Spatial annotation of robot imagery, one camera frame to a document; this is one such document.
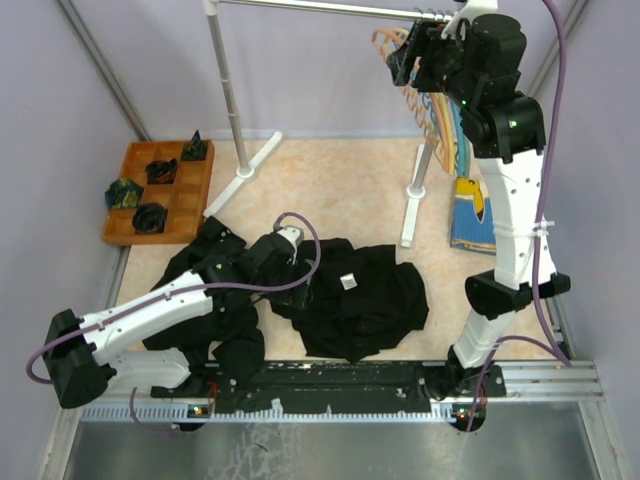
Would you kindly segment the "orange hanger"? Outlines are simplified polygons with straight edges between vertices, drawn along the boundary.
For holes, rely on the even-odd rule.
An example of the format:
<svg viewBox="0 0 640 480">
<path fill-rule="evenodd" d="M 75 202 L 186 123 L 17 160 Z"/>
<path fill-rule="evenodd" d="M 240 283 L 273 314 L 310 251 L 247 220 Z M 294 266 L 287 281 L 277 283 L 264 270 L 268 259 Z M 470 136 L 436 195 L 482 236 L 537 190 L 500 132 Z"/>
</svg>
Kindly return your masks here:
<svg viewBox="0 0 640 480">
<path fill-rule="evenodd" d="M 376 28 L 371 41 L 383 59 L 399 48 L 409 31 L 406 28 Z M 415 123 L 423 132 L 423 137 L 436 144 L 435 156 L 442 169 L 456 173 L 458 145 L 453 113 L 443 94 L 419 93 L 412 87 L 400 87 Z"/>
</svg>

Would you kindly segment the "black button-up shirt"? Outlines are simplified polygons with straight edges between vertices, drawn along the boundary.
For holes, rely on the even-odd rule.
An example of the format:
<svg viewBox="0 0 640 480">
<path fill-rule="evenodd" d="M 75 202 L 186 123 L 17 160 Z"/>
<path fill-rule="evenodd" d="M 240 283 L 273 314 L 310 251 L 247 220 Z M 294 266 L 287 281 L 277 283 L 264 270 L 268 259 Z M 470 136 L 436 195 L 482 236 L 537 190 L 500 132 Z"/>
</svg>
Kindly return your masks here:
<svg viewBox="0 0 640 480">
<path fill-rule="evenodd" d="M 143 340 L 149 351 L 175 349 L 186 361 L 187 373 L 171 386 L 154 385 L 156 397 L 199 394 L 210 360 L 235 379 L 250 379 L 265 360 L 264 335 L 251 290 L 224 285 L 249 282 L 243 271 L 247 243 L 214 217 L 172 257 L 155 285 L 178 291 L 177 303 L 191 300 L 171 317 L 169 326 Z"/>
</svg>

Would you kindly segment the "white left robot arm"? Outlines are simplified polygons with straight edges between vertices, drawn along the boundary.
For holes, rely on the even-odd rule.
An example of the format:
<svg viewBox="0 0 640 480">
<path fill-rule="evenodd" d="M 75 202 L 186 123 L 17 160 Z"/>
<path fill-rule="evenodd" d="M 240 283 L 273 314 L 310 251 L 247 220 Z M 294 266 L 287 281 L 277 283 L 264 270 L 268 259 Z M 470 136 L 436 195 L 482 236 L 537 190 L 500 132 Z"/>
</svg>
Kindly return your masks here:
<svg viewBox="0 0 640 480">
<path fill-rule="evenodd" d="M 85 406 L 114 387 L 201 394 L 214 355 L 236 381 L 264 360 L 252 298 L 289 300 L 308 285 L 303 231 L 278 227 L 253 245 L 230 232 L 196 239 L 171 259 L 159 284 L 120 306 L 50 321 L 38 353 L 63 409 Z"/>
</svg>

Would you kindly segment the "white clothes rack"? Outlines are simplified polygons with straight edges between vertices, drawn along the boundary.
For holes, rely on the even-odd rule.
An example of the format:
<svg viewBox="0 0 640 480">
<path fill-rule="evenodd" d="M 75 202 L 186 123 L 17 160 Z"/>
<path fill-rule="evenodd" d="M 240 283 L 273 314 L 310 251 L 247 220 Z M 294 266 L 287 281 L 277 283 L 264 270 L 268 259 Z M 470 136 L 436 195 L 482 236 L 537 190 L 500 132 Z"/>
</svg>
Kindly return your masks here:
<svg viewBox="0 0 640 480">
<path fill-rule="evenodd" d="M 396 20 L 443 20 L 449 21 L 453 15 L 450 13 L 438 13 L 435 11 L 409 12 L 391 8 L 368 7 L 344 3 L 331 3 L 321 1 L 248 1 L 248 6 L 262 6 L 289 10 L 312 11 L 329 14 L 350 15 L 367 18 L 386 18 Z M 283 140 L 283 133 L 276 131 L 265 145 L 251 158 L 247 156 L 244 145 L 240 115 L 233 91 L 230 70 L 224 49 L 223 37 L 219 22 L 219 3 L 217 1 L 205 1 L 203 8 L 207 17 L 211 41 L 213 43 L 217 66 L 220 73 L 220 81 L 226 102 L 227 115 L 230 122 L 232 139 L 235 144 L 239 166 L 236 175 L 229 185 L 220 193 L 213 202 L 204 210 L 206 217 L 218 214 L 222 208 L 237 194 L 237 192 L 249 181 L 253 180 L 261 165 L 273 154 Z M 408 195 L 406 211 L 403 220 L 400 245 L 403 248 L 411 246 L 416 229 L 420 203 L 426 196 L 424 180 L 430 155 L 427 150 L 436 152 L 436 144 L 429 143 L 426 139 L 419 146 L 414 171 L 410 184 L 406 188 Z"/>
</svg>

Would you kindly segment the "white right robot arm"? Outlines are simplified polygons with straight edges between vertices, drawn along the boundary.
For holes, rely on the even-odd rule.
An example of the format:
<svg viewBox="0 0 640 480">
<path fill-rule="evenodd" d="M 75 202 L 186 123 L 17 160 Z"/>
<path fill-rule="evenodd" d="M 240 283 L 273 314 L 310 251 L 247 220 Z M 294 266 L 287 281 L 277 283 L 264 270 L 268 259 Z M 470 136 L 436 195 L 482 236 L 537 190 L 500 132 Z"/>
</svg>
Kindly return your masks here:
<svg viewBox="0 0 640 480">
<path fill-rule="evenodd" d="M 438 397 L 473 393 L 516 313 L 570 288 L 538 213 L 550 154 L 539 103 L 517 89 L 526 45 L 517 20 L 467 4 L 449 21 L 416 21 L 386 60 L 395 85 L 442 93 L 459 107 L 492 207 L 496 266 L 465 281 L 471 310 L 430 389 Z"/>
</svg>

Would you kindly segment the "black t-shirt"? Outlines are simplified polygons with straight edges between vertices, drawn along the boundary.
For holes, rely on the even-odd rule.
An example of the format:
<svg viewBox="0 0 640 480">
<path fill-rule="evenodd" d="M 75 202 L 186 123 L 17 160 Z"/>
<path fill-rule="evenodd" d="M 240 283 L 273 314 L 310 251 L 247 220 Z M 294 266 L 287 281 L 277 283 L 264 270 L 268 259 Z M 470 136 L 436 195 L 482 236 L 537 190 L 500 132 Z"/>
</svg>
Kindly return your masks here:
<svg viewBox="0 0 640 480">
<path fill-rule="evenodd" d="M 306 353 L 351 363 L 393 349 L 424 328 L 429 306 L 414 264 L 396 262 L 396 247 L 354 247 L 344 238 L 322 240 L 321 259 L 305 299 L 296 292 L 273 313 L 291 321 Z"/>
</svg>

